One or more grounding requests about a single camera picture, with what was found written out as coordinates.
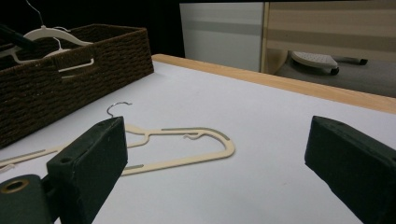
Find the office chair base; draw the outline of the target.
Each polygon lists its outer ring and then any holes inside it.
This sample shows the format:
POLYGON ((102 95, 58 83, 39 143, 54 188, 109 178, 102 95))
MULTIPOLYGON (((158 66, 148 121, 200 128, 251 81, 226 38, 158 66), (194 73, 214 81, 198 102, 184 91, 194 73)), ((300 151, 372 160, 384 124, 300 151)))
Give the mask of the office chair base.
POLYGON ((339 62, 350 62, 357 65, 366 65, 368 63, 367 59, 332 56, 302 51, 292 51, 290 53, 290 57, 296 64, 315 69, 327 70, 331 76, 336 76, 339 73, 339 62))

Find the brown woven basket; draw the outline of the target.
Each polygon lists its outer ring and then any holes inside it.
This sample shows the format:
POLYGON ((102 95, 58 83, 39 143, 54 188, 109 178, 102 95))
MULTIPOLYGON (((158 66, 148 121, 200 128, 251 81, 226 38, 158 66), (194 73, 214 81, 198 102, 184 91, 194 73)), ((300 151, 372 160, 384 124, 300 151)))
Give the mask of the brown woven basket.
POLYGON ((52 38, 41 39, 34 51, 21 50, 21 60, 0 58, 0 148, 153 72, 145 28, 91 24, 71 34, 91 42, 80 47, 61 41, 67 52, 44 58, 58 48, 52 38), (58 69, 91 66, 59 73, 58 69))

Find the white cabinet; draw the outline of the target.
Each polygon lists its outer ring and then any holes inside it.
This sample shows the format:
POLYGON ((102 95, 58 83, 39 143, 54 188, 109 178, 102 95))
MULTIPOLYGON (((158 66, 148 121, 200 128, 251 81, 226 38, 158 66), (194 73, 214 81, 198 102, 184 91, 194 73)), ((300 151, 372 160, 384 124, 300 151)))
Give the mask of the white cabinet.
POLYGON ((258 72, 263 7, 263 3, 181 4, 185 57, 258 72))

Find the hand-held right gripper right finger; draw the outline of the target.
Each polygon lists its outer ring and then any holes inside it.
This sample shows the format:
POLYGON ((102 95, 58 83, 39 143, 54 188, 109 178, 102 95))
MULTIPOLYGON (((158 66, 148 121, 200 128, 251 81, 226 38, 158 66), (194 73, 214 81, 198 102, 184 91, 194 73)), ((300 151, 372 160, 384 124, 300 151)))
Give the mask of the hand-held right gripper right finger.
POLYGON ((396 224, 395 149, 314 116, 304 162, 363 224, 396 224))

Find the white clothes hanger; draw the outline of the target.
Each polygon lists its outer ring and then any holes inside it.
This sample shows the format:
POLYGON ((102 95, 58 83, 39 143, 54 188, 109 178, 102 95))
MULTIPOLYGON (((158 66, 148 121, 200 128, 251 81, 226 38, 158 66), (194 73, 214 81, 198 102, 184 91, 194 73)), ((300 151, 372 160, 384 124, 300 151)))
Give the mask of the white clothes hanger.
MULTIPOLYGON (((77 37, 75 37, 74 35, 71 35, 70 31, 63 27, 54 27, 54 28, 47 27, 43 22, 40 11, 38 9, 36 9, 35 7, 33 7, 29 3, 28 0, 25 0, 25 2, 27 3, 27 5, 30 8, 32 8, 33 10, 35 10, 37 12, 38 17, 41 22, 41 26, 37 29, 34 29, 34 30, 26 33, 25 35, 23 35, 24 37, 26 37, 29 40, 32 40, 34 42, 39 39, 44 39, 44 38, 52 38, 53 39, 53 37, 56 37, 56 38, 60 39, 60 41, 65 40, 66 42, 69 42, 69 43, 72 43, 74 45, 81 46, 81 47, 88 46, 91 44, 91 42, 80 40, 77 37)), ((0 51, 0 58, 11 56, 16 63, 19 63, 19 64, 30 63, 31 60, 20 60, 18 58, 17 52, 20 50, 23 50, 23 49, 20 47, 11 47, 10 49, 4 49, 4 50, 0 51)))
MULTIPOLYGON (((70 50, 70 49, 63 49, 63 48, 62 48, 62 44, 61 44, 60 39, 58 39, 58 38, 56 38, 56 37, 53 37, 53 39, 56 40, 56 41, 58 42, 58 48, 57 48, 55 51, 53 51, 53 52, 47 54, 44 58, 48 58, 48 57, 51 57, 51 56, 55 56, 55 55, 57 55, 57 54, 64 53, 64 52, 67 52, 67 51, 70 50)), ((67 71, 76 70, 76 69, 79 69, 79 68, 91 66, 91 65, 93 65, 93 64, 94 64, 94 58, 90 58, 90 60, 89 60, 87 63, 82 63, 82 64, 78 64, 78 65, 74 65, 74 66, 70 66, 70 67, 58 69, 58 72, 59 72, 59 73, 63 73, 63 72, 67 72, 67 71)))

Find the dark curtain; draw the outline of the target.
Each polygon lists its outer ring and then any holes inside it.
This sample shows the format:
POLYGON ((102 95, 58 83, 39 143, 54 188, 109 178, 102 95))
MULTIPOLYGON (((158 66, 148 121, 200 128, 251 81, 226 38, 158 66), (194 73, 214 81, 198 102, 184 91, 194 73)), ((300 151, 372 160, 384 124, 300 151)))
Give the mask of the dark curtain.
POLYGON ((0 24, 21 34, 94 23, 145 27, 153 54, 185 55, 177 0, 0 0, 0 24))

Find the beige clothes hanger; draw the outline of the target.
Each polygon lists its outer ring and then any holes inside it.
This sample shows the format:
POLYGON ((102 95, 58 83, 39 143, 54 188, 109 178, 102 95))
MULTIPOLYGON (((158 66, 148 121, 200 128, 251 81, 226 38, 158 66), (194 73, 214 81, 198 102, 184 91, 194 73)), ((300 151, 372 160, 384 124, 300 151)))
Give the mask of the beige clothes hanger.
MULTIPOLYGON (((170 161, 158 161, 151 164, 138 164, 124 168, 122 175, 135 175, 151 171, 163 170, 183 165, 195 164, 205 161, 215 161, 231 157, 235 153, 233 141, 224 133, 211 128, 192 127, 192 128, 163 128, 163 129, 143 129, 132 124, 125 124, 125 132, 142 136, 139 142, 128 143, 127 148, 142 147, 149 142, 151 136, 171 136, 180 135, 183 138, 197 140, 203 136, 211 137, 219 141, 224 149, 216 152, 209 152, 202 155, 193 155, 185 158, 173 159, 170 161)), ((16 157, 0 160, 0 174, 14 168, 18 163, 37 159, 64 150, 68 144, 53 148, 45 148, 16 157)))

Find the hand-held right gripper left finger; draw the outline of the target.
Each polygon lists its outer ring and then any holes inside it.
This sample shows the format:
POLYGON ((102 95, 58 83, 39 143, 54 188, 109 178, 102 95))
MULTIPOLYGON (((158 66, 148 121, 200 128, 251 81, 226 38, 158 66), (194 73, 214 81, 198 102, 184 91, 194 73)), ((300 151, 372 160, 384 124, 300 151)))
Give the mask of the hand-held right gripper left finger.
POLYGON ((124 119, 93 125, 47 162, 62 224, 92 224, 128 162, 124 119))

